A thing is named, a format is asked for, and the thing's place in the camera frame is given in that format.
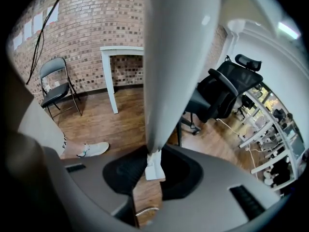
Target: person's leg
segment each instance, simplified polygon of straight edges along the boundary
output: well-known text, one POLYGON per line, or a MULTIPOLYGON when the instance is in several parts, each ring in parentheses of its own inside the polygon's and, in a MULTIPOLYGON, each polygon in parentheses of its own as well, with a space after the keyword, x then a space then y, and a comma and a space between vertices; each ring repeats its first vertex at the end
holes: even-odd
POLYGON ((65 145, 65 150, 60 155, 61 159, 98 156, 103 154, 109 147, 109 144, 107 142, 88 145, 76 143, 70 139, 66 139, 65 145))
POLYGON ((65 158, 97 156, 108 149, 106 142, 84 145, 68 140, 14 72, 8 72, 5 80, 4 110, 8 129, 32 137, 65 158))

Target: black cable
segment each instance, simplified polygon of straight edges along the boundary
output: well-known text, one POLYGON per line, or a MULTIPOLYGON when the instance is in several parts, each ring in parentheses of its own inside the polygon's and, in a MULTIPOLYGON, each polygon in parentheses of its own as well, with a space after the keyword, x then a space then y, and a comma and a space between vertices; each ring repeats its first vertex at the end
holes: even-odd
POLYGON ((51 14, 53 13, 56 5, 59 3, 60 0, 56 0, 51 11, 49 12, 49 14, 46 16, 45 20, 44 20, 44 23, 43 23, 43 26, 42 26, 42 29, 41 29, 41 32, 38 36, 38 40, 36 42, 36 45, 35 45, 35 48, 34 48, 34 53, 33 53, 33 58, 32 58, 32 65, 31 65, 31 69, 30 69, 30 74, 29 74, 29 79, 27 80, 26 82, 26 85, 28 85, 32 75, 33 75, 33 72, 38 64, 38 61, 39 61, 39 58, 42 54, 42 51, 43 51, 43 46, 44 46, 44 28, 47 24, 47 21, 49 19, 49 17, 51 16, 51 14), (40 44, 40 40, 41 40, 41 36, 43 36, 43 42, 42 42, 42 47, 41 47, 41 51, 40 51, 40 54, 38 56, 38 51, 39 51, 39 44, 40 44))

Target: black vent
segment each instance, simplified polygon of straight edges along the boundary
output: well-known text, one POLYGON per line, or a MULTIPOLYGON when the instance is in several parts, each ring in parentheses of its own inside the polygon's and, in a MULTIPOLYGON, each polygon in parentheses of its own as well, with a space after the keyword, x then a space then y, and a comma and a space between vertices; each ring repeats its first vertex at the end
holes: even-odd
POLYGON ((261 215, 265 209, 244 186, 229 189, 249 220, 261 215))
POLYGON ((72 172, 75 172, 75 171, 78 171, 78 170, 81 170, 81 169, 84 169, 84 168, 86 168, 86 166, 81 164, 81 163, 77 163, 77 164, 74 164, 74 165, 66 166, 66 170, 69 173, 72 173, 72 172))

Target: floor baseboard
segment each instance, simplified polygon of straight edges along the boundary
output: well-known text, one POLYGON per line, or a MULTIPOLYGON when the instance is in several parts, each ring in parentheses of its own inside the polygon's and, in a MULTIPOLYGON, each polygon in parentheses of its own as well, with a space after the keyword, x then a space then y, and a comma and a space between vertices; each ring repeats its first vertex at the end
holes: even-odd
MULTIPOLYGON (((130 84, 130 85, 123 85, 123 86, 114 86, 114 91, 115 93, 119 90, 123 90, 123 89, 132 89, 132 88, 141 88, 143 87, 143 84, 130 84)), ((78 93, 79 97, 85 97, 85 96, 90 96, 90 95, 97 95, 97 94, 101 94, 101 93, 106 93, 107 92, 107 88, 100 88, 100 89, 96 89, 96 90, 92 90, 92 91, 86 91, 86 92, 82 92, 82 93, 78 93)), ((71 95, 68 95, 64 98, 62 98, 57 104, 62 103, 62 102, 67 102, 72 100, 71 95)))

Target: wooden floor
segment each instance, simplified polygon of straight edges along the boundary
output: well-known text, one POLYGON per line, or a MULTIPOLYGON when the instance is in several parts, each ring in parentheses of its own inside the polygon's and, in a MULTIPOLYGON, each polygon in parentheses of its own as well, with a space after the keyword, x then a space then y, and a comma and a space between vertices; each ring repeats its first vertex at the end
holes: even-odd
MULTIPOLYGON (((55 118, 55 122, 66 134, 76 142, 94 144, 102 141, 110 144, 110 149, 105 154, 114 151, 138 148, 145 144, 145 124, 143 111, 142 88, 120 90, 115 93, 118 114, 112 112, 107 93, 83 97, 82 103, 78 103, 82 111, 79 116, 77 110, 72 108, 55 118)), ((61 104, 61 109, 72 106, 68 101, 61 104)), ((57 113, 56 108, 51 109, 52 114, 57 113)), ((223 119, 237 133, 247 136, 252 133, 251 128, 242 127, 241 122, 232 114, 223 119)), ((194 122, 202 128, 201 132, 194 136, 188 126, 183 125, 183 147, 201 153, 217 156, 232 162, 246 171, 254 168, 248 151, 240 149, 240 139, 220 121, 210 119, 206 124, 194 117, 194 122)), ((176 130, 170 136, 168 143, 177 144, 176 130)), ((263 159, 261 153, 253 151, 255 165, 259 166, 263 159)), ((133 191, 136 211, 149 206, 160 207, 162 194, 158 181, 148 182, 145 176, 133 191)), ((155 215, 155 211, 147 212, 138 217, 140 226, 144 226, 155 215)))

